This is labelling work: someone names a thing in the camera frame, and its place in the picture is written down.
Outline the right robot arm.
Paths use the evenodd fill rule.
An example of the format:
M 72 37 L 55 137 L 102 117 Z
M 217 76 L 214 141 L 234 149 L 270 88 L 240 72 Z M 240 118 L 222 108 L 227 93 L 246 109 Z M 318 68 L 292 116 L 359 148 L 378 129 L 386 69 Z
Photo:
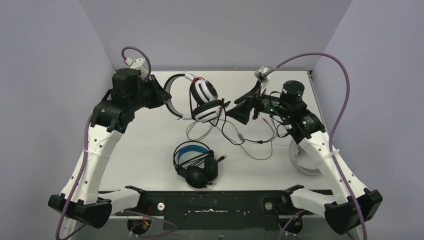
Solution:
M 361 227 L 371 220 L 383 197 L 361 182 L 330 142 L 320 119 L 303 101 L 305 86 L 296 80 L 286 81 L 278 97 L 264 94 L 261 84 L 235 100 L 226 115 L 246 125 L 260 113 L 277 116 L 298 148 L 308 154 L 329 185 L 332 195 L 321 194 L 295 185 L 283 192 L 282 209 L 295 213 L 298 209 L 323 217 L 339 235 Z

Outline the black headphones with blue band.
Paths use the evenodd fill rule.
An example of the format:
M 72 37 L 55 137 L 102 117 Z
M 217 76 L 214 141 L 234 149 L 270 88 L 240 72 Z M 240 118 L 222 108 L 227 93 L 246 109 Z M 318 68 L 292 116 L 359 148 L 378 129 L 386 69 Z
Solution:
M 218 160 L 206 144 L 189 140 L 179 144 L 173 152 L 176 173 L 195 189 L 206 188 L 218 177 Z

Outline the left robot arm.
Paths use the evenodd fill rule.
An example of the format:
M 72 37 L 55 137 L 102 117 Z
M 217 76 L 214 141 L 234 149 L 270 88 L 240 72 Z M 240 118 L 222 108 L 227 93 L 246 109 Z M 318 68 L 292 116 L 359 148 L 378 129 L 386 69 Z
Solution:
M 163 106 L 171 95 L 153 74 L 142 77 L 133 68 L 118 69 L 112 87 L 94 107 L 84 130 L 83 150 L 65 187 L 53 194 L 48 206 L 65 217 L 94 228 L 102 228 L 110 216 L 131 209 L 143 213 L 148 207 L 144 190 L 125 186 L 100 194 L 100 183 L 110 157 L 135 112 Z

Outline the white and black headphones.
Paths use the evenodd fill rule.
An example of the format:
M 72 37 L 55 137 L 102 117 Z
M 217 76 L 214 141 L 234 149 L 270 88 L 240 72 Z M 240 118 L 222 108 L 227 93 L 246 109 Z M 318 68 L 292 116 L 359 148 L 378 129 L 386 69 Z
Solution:
M 168 111 L 179 119 L 216 125 L 226 104 L 222 99 L 218 99 L 219 95 L 210 81 L 193 73 L 178 73 L 168 78 L 164 84 L 164 90 L 170 93 L 174 81 L 182 77 L 190 81 L 190 114 L 182 114 L 177 111 L 170 99 L 165 103 Z

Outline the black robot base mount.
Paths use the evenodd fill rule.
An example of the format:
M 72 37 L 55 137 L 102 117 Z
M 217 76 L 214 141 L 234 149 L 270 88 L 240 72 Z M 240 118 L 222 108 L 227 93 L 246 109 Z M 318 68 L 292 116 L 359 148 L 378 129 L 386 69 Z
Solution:
M 180 230 L 279 230 L 297 208 L 281 190 L 146 191 L 133 212 L 164 217 Z

